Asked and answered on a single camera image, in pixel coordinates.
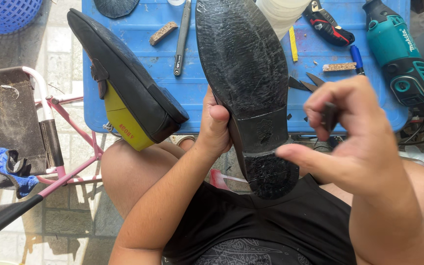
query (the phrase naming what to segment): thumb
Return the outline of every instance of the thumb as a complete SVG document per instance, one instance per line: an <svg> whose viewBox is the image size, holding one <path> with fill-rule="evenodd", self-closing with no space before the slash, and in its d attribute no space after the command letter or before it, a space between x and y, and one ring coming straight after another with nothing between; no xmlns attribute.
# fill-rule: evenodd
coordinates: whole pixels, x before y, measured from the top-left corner
<svg viewBox="0 0 424 265"><path fill-rule="evenodd" d="M220 130L227 126L230 114L228 110L221 105L211 106L209 109L209 115L212 118L211 129Z"/></svg>
<svg viewBox="0 0 424 265"><path fill-rule="evenodd" d="M298 165L303 171L314 173L330 182L340 175L340 171L344 167L342 158L295 143L278 147L276 156Z"/></svg>

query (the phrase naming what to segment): yellow tape strip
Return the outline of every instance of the yellow tape strip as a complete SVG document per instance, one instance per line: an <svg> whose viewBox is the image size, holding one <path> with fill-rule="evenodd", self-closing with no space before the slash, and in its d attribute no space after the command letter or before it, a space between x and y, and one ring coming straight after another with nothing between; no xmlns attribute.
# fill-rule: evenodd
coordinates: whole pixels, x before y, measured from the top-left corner
<svg viewBox="0 0 424 265"><path fill-rule="evenodd" d="M294 27L289 29L289 39L291 40L292 60L297 62L297 44L295 43Z"/></svg>

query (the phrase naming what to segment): blue plastic basket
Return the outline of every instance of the blue plastic basket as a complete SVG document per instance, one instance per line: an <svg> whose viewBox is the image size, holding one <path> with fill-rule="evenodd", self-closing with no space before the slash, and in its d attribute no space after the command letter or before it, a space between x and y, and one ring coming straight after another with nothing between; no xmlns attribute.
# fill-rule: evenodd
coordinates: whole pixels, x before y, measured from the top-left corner
<svg viewBox="0 0 424 265"><path fill-rule="evenodd" d="M0 0L0 34L11 33L29 23L42 0Z"/></svg>

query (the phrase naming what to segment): makita rotary tool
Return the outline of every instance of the makita rotary tool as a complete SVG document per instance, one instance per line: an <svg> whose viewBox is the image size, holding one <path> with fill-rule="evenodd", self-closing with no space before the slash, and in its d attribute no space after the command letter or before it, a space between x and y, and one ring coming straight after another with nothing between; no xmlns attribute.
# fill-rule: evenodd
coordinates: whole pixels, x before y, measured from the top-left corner
<svg viewBox="0 0 424 265"><path fill-rule="evenodd" d="M367 15L369 47L395 97L404 106L418 108L424 116L424 60L407 24L381 0L369 0L362 8Z"/></svg>

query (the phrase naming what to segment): workbench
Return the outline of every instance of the workbench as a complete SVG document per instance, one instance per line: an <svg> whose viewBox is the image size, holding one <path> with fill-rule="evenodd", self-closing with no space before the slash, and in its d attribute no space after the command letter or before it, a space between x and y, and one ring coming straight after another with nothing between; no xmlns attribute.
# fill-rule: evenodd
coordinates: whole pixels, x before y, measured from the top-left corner
<svg viewBox="0 0 424 265"><path fill-rule="evenodd" d="M410 1L383 1L388 7L404 17L409 22ZM403 128L408 118L408 108L398 103L383 80L381 70L366 44L366 14L362 10L364 0L321 0L325 8L338 24L354 34L355 45L359 48L364 64L364 70L369 77L379 97L379 104L385 110L392 129ZM178 131L180 134L198 133L200 128L202 99L207 90L196 42L195 9L196 0L192 0L191 21L186 40L183 72L180 77L173 74L174 54L178 41L179 29L173 31L156 46L149 44L150 36L169 21L180 25L183 6L173 6L167 0L140 0L138 6L130 15L119 19L110 19L101 15L92 0L82 1L83 13L91 16L109 28L128 45L142 62L146 70L159 86L167 88L181 103L189 114L189 120ZM299 59L292 61L291 46L288 33L281 40L287 57L289 75L297 80L313 83L305 72L310 72L324 81L338 81L356 74L355 70L323 73L324 64L352 62L350 47L337 47L325 42L303 18L294 24L295 38ZM84 85L84 118L90 129L97 133L107 133L103 124L108 122L104 101L99 99L97 83L91 77L91 62L83 52L83 85ZM314 130L304 120L303 103L309 98L310 92L290 89L288 93L287 121L290 133L313 134ZM345 134L338 125L333 134Z"/></svg>

